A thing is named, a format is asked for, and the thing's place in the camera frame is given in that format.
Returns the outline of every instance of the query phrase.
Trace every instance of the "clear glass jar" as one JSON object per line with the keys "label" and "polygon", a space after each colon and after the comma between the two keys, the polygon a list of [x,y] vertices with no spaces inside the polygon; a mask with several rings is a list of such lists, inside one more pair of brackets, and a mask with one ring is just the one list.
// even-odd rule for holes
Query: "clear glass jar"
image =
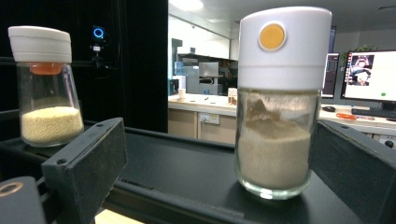
{"label": "clear glass jar", "polygon": [[307,187],[319,107],[319,91],[238,89],[234,169],[248,191],[283,200]]}
{"label": "clear glass jar", "polygon": [[68,63],[17,63],[21,139],[53,147],[83,132],[72,69]]}

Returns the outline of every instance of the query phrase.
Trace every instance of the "orange dot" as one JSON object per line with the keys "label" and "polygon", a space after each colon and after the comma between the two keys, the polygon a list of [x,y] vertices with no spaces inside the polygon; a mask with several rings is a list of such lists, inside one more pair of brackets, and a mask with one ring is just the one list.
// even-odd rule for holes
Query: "orange dot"
{"label": "orange dot", "polygon": [[285,40],[285,32],[278,24],[270,24],[262,28],[260,43],[265,49],[277,49]]}

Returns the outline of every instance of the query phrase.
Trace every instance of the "ceiling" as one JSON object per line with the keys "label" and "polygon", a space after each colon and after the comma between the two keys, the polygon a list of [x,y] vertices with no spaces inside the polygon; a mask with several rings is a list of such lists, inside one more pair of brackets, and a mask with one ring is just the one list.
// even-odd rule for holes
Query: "ceiling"
{"label": "ceiling", "polygon": [[201,0],[204,8],[185,12],[169,4],[169,14],[230,39],[239,36],[247,15],[275,7],[324,7],[332,12],[336,33],[396,29],[394,0]]}

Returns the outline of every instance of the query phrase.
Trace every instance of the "computer monitor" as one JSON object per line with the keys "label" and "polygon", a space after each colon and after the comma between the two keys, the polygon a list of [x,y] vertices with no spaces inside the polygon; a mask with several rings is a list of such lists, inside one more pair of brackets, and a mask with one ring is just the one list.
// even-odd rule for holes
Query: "computer monitor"
{"label": "computer monitor", "polygon": [[327,54],[327,63],[324,73],[324,85],[322,90],[322,98],[333,99],[335,90],[335,81],[337,78],[338,60],[340,58],[339,53]]}
{"label": "computer monitor", "polygon": [[342,99],[396,102],[396,50],[350,51]]}

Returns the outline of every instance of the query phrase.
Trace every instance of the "desk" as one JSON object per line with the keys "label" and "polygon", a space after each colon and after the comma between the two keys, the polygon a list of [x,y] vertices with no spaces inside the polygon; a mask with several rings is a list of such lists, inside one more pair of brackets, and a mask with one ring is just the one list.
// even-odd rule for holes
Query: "desk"
{"label": "desk", "polygon": [[[339,119],[335,114],[338,112],[350,114],[351,107],[341,105],[334,105],[334,107],[336,107],[336,112],[320,110],[319,117],[343,123],[362,133],[368,133],[370,137],[377,141],[381,135],[396,136],[396,122],[383,118],[375,118],[375,120]],[[187,93],[186,99],[179,99],[178,95],[172,95],[168,97],[168,112],[168,132],[171,134],[230,144],[234,142],[236,105],[228,104],[226,96]],[[220,125],[204,125],[200,123],[200,113],[219,115]],[[227,122],[225,128],[222,127],[221,118]],[[203,126],[205,126],[206,134],[201,133]]]}

